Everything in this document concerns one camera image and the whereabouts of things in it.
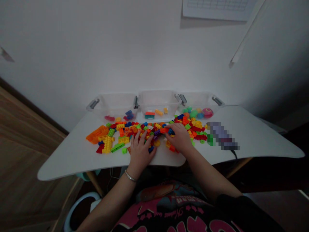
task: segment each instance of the white wall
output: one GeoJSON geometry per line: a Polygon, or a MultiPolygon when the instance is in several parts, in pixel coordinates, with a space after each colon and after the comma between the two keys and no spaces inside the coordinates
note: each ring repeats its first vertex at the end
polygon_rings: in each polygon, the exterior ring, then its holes
{"type": "Polygon", "coordinates": [[[0,76],[68,131],[101,92],[208,90],[263,116],[306,79],[309,1],[267,0],[247,25],[181,19],[181,0],[0,1],[0,76]]]}

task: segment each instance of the pink round toy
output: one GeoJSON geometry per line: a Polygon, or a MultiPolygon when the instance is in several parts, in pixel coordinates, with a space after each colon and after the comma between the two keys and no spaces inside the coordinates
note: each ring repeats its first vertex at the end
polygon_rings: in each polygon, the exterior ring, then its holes
{"type": "Polygon", "coordinates": [[[202,113],[204,114],[204,118],[211,118],[213,116],[213,111],[210,108],[204,108],[202,113]]]}

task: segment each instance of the green building block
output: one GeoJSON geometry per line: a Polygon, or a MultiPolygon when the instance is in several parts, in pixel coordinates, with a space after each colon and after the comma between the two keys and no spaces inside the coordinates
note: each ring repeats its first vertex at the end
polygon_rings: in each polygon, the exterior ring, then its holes
{"type": "Polygon", "coordinates": [[[107,135],[109,137],[113,137],[114,134],[115,134],[115,129],[110,129],[107,135]]]}
{"type": "Polygon", "coordinates": [[[128,152],[128,149],[127,148],[123,148],[121,151],[122,151],[123,154],[126,154],[128,152]]]}
{"type": "Polygon", "coordinates": [[[154,115],[145,115],[145,119],[154,119],[155,116],[154,115]]]}
{"type": "Polygon", "coordinates": [[[124,143],[117,143],[116,146],[114,146],[110,151],[114,153],[115,151],[119,150],[122,148],[125,144],[124,143]]]}
{"type": "Polygon", "coordinates": [[[191,126],[190,126],[189,124],[185,125],[184,127],[185,127],[185,129],[187,129],[187,130],[189,130],[189,129],[191,128],[191,126]]]}

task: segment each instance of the table leg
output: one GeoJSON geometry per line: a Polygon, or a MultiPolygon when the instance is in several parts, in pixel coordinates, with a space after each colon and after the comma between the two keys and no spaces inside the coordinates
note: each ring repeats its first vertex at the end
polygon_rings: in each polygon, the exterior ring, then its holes
{"type": "Polygon", "coordinates": [[[250,160],[252,160],[253,157],[250,158],[245,158],[242,161],[240,161],[236,167],[234,167],[227,175],[226,178],[230,178],[232,175],[235,174],[235,172],[237,172],[239,169],[241,169],[243,166],[245,166],[250,160]]]}
{"type": "Polygon", "coordinates": [[[99,195],[101,197],[104,197],[104,192],[103,192],[103,190],[101,189],[101,187],[99,185],[99,182],[97,180],[97,176],[96,176],[95,172],[94,171],[89,171],[89,172],[86,172],[86,173],[87,173],[87,176],[89,177],[91,183],[93,184],[93,186],[95,187],[95,189],[99,193],[99,195]]]}

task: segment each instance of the bin handle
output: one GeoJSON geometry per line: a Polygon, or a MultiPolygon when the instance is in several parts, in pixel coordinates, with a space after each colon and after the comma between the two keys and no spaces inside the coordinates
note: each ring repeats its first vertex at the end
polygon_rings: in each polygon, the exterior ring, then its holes
{"type": "Polygon", "coordinates": [[[222,102],[219,98],[212,96],[211,99],[212,99],[215,103],[217,103],[218,106],[223,105],[223,102],[222,102]]]}
{"type": "Polygon", "coordinates": [[[137,100],[138,100],[138,97],[135,96],[134,102],[133,102],[133,105],[134,105],[134,108],[135,108],[135,109],[138,109],[138,107],[139,107],[139,105],[138,105],[138,103],[137,103],[137,100]]]}
{"type": "Polygon", "coordinates": [[[92,100],[86,107],[86,109],[88,111],[93,111],[93,109],[95,108],[95,106],[99,103],[100,99],[94,99],[92,100]]]}
{"type": "Polygon", "coordinates": [[[187,103],[186,97],[185,97],[183,94],[179,94],[178,96],[179,96],[180,99],[181,99],[181,104],[182,104],[183,106],[185,106],[184,104],[187,103]]]}

